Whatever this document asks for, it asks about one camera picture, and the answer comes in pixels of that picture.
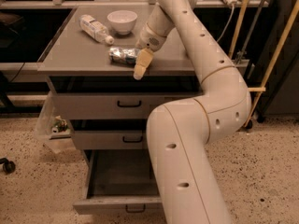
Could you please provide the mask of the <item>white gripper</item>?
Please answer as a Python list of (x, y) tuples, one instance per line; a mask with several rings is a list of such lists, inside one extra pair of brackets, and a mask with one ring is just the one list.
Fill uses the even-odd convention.
[(153, 51), (159, 50), (166, 40), (163, 26), (146, 23), (140, 31), (135, 46), (141, 49), (135, 60), (134, 79), (140, 80), (153, 59)]

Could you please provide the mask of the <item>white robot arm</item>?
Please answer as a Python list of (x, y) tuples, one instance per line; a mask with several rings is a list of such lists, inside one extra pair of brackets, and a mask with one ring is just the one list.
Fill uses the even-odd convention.
[(234, 63), (193, 12), (195, 0), (157, 0), (137, 45), (134, 77), (177, 30), (202, 95), (154, 108), (147, 121), (152, 169), (167, 224), (232, 224), (205, 145), (234, 133), (249, 117), (249, 89)]

